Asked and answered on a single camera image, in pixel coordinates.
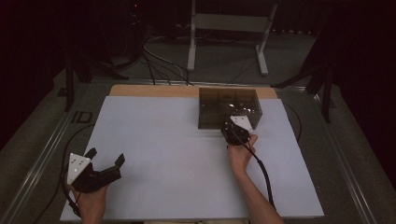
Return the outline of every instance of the white surface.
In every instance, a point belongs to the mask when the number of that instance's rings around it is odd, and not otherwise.
[[[323,216],[301,151],[280,100],[260,100],[255,144],[282,217]],[[124,153],[122,178],[107,194],[105,218],[227,219],[248,216],[233,180],[219,130],[199,130],[198,98],[106,98],[87,149],[100,171]],[[247,168],[267,196],[259,164]],[[68,205],[61,220],[77,220]]]

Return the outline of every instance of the left hand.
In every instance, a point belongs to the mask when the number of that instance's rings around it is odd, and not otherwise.
[[[73,186],[70,189],[73,192],[83,224],[99,224],[103,221],[106,210],[106,193],[107,186],[104,186],[92,193],[82,193],[76,191]]]

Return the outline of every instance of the transparent box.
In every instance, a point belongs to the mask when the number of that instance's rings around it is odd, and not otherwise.
[[[231,115],[246,115],[253,129],[262,117],[256,90],[199,89],[198,129],[221,129]]]

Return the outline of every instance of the cable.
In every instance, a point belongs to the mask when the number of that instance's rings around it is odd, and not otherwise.
[[[168,67],[166,67],[166,66],[164,66],[164,65],[162,65],[162,64],[160,64],[160,63],[156,63],[156,62],[151,61],[151,60],[149,60],[149,61],[150,61],[150,63],[155,63],[156,65],[158,65],[158,66],[160,66],[160,67],[162,67],[162,68],[168,70],[169,72],[175,74],[176,76],[178,76],[178,73],[176,73],[175,71],[172,71],[170,68],[168,68]],[[183,80],[185,80],[186,83],[190,83],[186,78],[183,78]]]
[[[81,133],[82,131],[84,131],[84,130],[90,128],[90,127],[93,126],[93,125],[95,125],[95,124],[90,124],[90,125],[88,125],[88,126],[85,126],[85,127],[81,128],[81,129],[78,130],[76,133],[74,133],[74,134],[72,135],[72,137],[67,141],[67,143],[66,143],[66,145],[65,145],[65,147],[64,147],[64,154],[63,154],[63,156],[62,156],[61,173],[59,174],[59,177],[60,177],[60,178],[62,177],[62,175],[63,175],[63,173],[64,173],[64,158],[65,158],[65,155],[66,155],[67,148],[69,147],[71,141],[72,141],[79,133]],[[49,209],[50,205],[52,204],[53,200],[55,199],[56,195],[58,194],[58,190],[59,190],[59,187],[60,187],[60,186],[61,186],[61,181],[59,180],[58,183],[57,183],[57,185],[56,185],[55,191],[54,191],[54,193],[52,194],[52,196],[51,196],[49,202],[47,203],[46,207],[45,207],[45,208],[40,212],[40,214],[37,216],[37,218],[36,218],[35,221],[33,222],[34,224],[36,224],[36,223],[40,220],[40,218],[43,217],[44,213]]]
[[[79,197],[81,197],[81,193],[82,193],[82,192],[80,192],[80,193],[78,194],[78,196],[77,196],[77,198],[76,198],[76,203],[78,202]]]
[[[153,65],[154,62],[153,62],[152,60],[148,60],[146,63],[144,63],[144,62],[141,62],[141,63],[142,63],[142,64],[147,64],[148,66],[151,66],[151,67],[154,69],[154,71],[155,71],[161,78],[165,79],[165,80],[168,82],[169,86],[171,86],[170,77],[169,77],[168,75],[166,75],[165,73],[160,72],[160,70],[158,70],[158,68],[156,68],[156,67]]]
[[[148,56],[145,54],[145,52],[142,52],[142,54],[143,54],[143,57],[146,59],[146,62],[148,63],[148,70],[149,70],[149,74],[151,75],[152,84],[155,86],[155,79],[154,79],[154,75],[152,74],[151,67],[149,65]]]
[[[164,59],[164,58],[162,58],[162,57],[160,57],[160,56],[158,56],[158,55],[155,55],[155,54],[151,53],[150,51],[147,50],[146,47],[144,47],[144,51],[145,51],[146,53],[148,53],[149,55],[151,55],[152,57],[156,58],[156,59],[159,59],[159,60],[161,60],[161,61],[163,61],[163,62],[172,64],[174,67],[176,67],[177,69],[179,69],[180,73],[182,73],[182,72],[181,72],[181,69],[183,69],[183,70],[187,73],[187,77],[184,78],[183,76],[181,76],[182,80],[185,81],[185,83],[186,83],[187,86],[188,86],[189,84],[192,85],[192,86],[194,86],[192,83],[189,82],[190,72],[189,72],[186,68],[184,68],[183,66],[180,66],[180,65],[178,65],[178,64],[176,64],[176,63],[172,63],[172,62],[170,62],[170,61],[168,61],[168,60],[166,60],[166,59]],[[178,76],[178,73],[176,73],[175,71],[172,71],[171,69],[165,67],[164,65],[159,64],[159,63],[155,63],[155,64],[159,65],[160,67],[162,67],[162,68],[164,68],[164,69],[170,71],[171,73],[175,74],[176,76]]]
[[[226,86],[228,86],[228,85],[230,85],[230,84],[233,84],[233,82],[234,82],[237,78],[239,78],[240,76],[242,76],[242,74],[244,74],[244,73],[251,67],[251,65],[253,65],[253,64],[255,63],[255,62],[251,63],[245,70],[242,70],[242,68],[244,67],[244,64],[245,64],[246,60],[248,59],[248,56],[249,56],[249,55],[250,55],[250,53],[248,53],[248,54],[245,56],[245,59],[244,59],[244,61],[243,61],[242,64],[241,64],[241,68],[239,69],[238,75],[236,75],[235,77],[233,77],[233,79],[231,79],[230,81],[228,81],[227,84],[226,84]]]
[[[73,199],[70,198],[69,194],[67,193],[66,184],[64,183],[64,175],[67,173],[68,167],[69,167],[68,165],[64,167],[64,171],[62,172],[59,182],[61,182],[61,187],[62,187],[62,191],[64,192],[64,197],[66,197],[66,200],[69,202],[70,207],[72,207],[73,213],[76,214],[78,217],[81,217],[81,214],[79,213],[78,210],[77,202],[73,202]]]
[[[166,59],[164,59],[164,58],[162,58],[162,57],[160,57],[160,56],[158,56],[158,55],[155,55],[155,54],[151,53],[151,52],[146,48],[146,46],[143,47],[143,51],[145,51],[145,52],[148,53],[149,55],[153,56],[154,58],[157,58],[157,59],[159,59],[159,60],[161,60],[161,61],[163,61],[163,62],[166,62],[166,63],[170,63],[170,64],[172,64],[173,66],[176,66],[176,67],[178,67],[178,68],[180,68],[180,69],[183,69],[183,70],[187,73],[186,85],[191,84],[191,83],[189,82],[190,72],[189,72],[189,70],[187,70],[187,68],[185,68],[185,67],[183,67],[183,66],[180,66],[180,65],[178,65],[178,64],[176,64],[176,63],[172,63],[172,62],[170,62],[170,61],[168,61],[168,60],[166,60]]]
[[[162,58],[162,57],[160,57],[160,56],[158,56],[158,55],[155,55],[154,53],[150,52],[150,51],[148,50],[148,48],[146,48],[146,46],[144,46],[143,48],[144,48],[144,51],[145,51],[145,52],[147,52],[148,54],[152,55],[153,57],[156,57],[157,59],[160,59],[161,61],[164,61],[164,62],[166,62],[166,63],[170,63],[170,64],[172,64],[174,67],[176,67],[176,68],[180,71],[181,81],[183,82],[183,72],[181,71],[180,67],[179,67],[177,64],[172,63],[172,62],[170,62],[170,61],[166,60],[165,58]]]
[[[299,122],[299,132],[297,134],[296,140],[297,140],[297,143],[299,143],[300,142],[301,133],[303,132],[303,123],[301,122],[300,116],[298,115],[297,111],[291,105],[289,105],[289,104],[287,104],[285,102],[282,102],[282,103],[284,105],[286,105],[295,114],[295,116],[297,117],[297,120]]]
[[[268,201],[269,203],[276,209],[275,204],[274,204],[274,198],[272,195],[272,190],[271,190],[271,182],[270,182],[270,177],[267,173],[267,170],[265,169],[264,164],[262,163],[262,161],[256,156],[256,154],[253,152],[253,150],[251,149],[251,145],[250,143],[248,143],[248,147],[246,146],[245,143],[242,142],[242,140],[238,137],[238,135],[236,135],[236,133],[231,130],[233,136],[236,137],[236,139],[238,140],[238,142],[245,147],[245,149],[247,149],[248,152],[250,152],[250,154],[254,157],[254,159],[256,159],[257,163],[259,164],[260,168],[262,168],[262,173],[264,174],[264,178],[265,178],[265,182],[267,185],[267,192],[268,192]]]

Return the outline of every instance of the right hand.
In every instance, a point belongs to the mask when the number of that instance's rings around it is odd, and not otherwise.
[[[256,152],[254,144],[256,143],[258,136],[256,134],[251,134],[247,147],[251,147],[253,153]],[[228,148],[228,159],[230,161],[231,169],[235,175],[245,174],[248,167],[248,162],[252,157],[251,153],[244,146],[234,146],[229,144]]]

